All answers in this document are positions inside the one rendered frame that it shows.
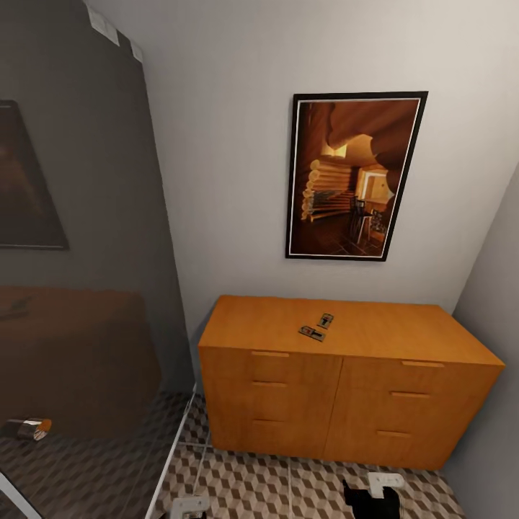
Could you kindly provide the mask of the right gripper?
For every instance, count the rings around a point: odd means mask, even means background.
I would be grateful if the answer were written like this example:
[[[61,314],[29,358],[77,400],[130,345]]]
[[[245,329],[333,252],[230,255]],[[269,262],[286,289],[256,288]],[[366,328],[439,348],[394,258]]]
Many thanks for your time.
[[[401,508],[399,495],[393,490],[385,489],[385,499],[373,499],[366,489],[351,489],[344,479],[345,501],[347,506],[352,506],[355,519],[378,519],[382,512],[388,512],[394,519],[400,519]]]

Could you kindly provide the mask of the mousetrap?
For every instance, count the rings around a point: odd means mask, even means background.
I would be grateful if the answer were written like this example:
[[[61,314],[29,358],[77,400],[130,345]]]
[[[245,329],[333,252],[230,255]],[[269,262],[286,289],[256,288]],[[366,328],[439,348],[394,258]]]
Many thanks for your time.
[[[311,337],[311,338],[313,338],[315,340],[318,340],[320,342],[323,342],[323,340],[324,340],[324,338],[326,336],[325,333],[319,332],[316,329],[312,329],[311,327],[304,326],[304,325],[300,328],[300,330],[298,332],[301,333],[301,334],[304,334],[304,335],[306,335],[308,337]]]
[[[332,321],[334,320],[335,315],[325,313],[321,320],[318,322],[318,325],[322,328],[328,329]]]

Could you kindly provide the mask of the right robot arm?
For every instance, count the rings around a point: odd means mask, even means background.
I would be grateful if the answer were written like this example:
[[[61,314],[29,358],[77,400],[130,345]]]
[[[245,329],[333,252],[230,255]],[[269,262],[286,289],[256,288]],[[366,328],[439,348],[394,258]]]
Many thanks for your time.
[[[344,479],[345,501],[355,519],[400,519],[399,495],[391,487],[403,487],[407,480],[397,473],[368,473],[366,489],[351,489]],[[387,488],[387,489],[386,489]]]

